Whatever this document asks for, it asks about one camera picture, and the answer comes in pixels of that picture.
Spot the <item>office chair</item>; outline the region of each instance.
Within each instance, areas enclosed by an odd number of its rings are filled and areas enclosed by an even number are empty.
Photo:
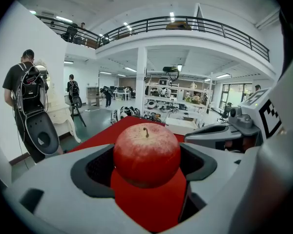
[[[226,122],[225,119],[228,118],[228,116],[229,116],[229,112],[230,112],[230,111],[231,111],[231,107],[230,107],[230,106],[225,106],[224,112],[223,112],[223,114],[221,115],[221,118],[218,118],[218,119],[217,119],[217,122],[219,122],[219,121]]]
[[[75,27],[78,27],[77,24],[73,23],[73,26],[68,26],[66,33],[62,34],[61,37],[67,42],[73,42],[73,39],[77,33],[77,29]]]

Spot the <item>window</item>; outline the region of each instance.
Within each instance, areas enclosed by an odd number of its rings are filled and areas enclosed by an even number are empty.
[[[252,84],[249,83],[223,85],[219,108],[224,110],[228,103],[231,103],[233,107],[238,106],[249,96],[251,90]]]

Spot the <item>black pants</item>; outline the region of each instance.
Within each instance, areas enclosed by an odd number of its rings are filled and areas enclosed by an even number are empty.
[[[107,94],[106,96],[106,107],[107,106],[110,106],[111,105],[111,102],[112,102],[112,96],[111,96],[111,94]]]
[[[74,93],[73,94],[73,97],[75,97],[75,96],[79,96],[79,94],[78,93]],[[68,98],[69,98],[70,103],[74,103],[73,97],[70,94],[68,94]]]
[[[23,141],[27,151],[33,158],[34,162],[38,163],[44,160],[45,155],[36,148],[36,146],[31,141],[28,135],[28,132],[25,126],[25,116],[22,114],[22,112],[18,112],[18,110],[15,111],[15,121],[16,121],[16,126],[18,128],[18,131],[20,133],[20,138]]]

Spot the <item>red apple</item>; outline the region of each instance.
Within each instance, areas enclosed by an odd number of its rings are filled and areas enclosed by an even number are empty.
[[[162,125],[142,123],[125,129],[114,147],[117,172],[130,184],[154,188],[168,182],[180,164],[175,135]]]

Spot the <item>white vanity dresser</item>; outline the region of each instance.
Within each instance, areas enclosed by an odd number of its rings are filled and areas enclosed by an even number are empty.
[[[38,61],[35,64],[41,73],[46,69],[43,62]],[[47,91],[45,110],[50,116],[58,136],[70,132],[75,140],[78,143],[81,143],[81,140],[76,135],[75,125],[70,115],[69,105],[65,104],[63,99],[61,100],[58,98],[58,95],[55,93],[54,83],[49,80],[49,76],[47,84],[49,89]]]

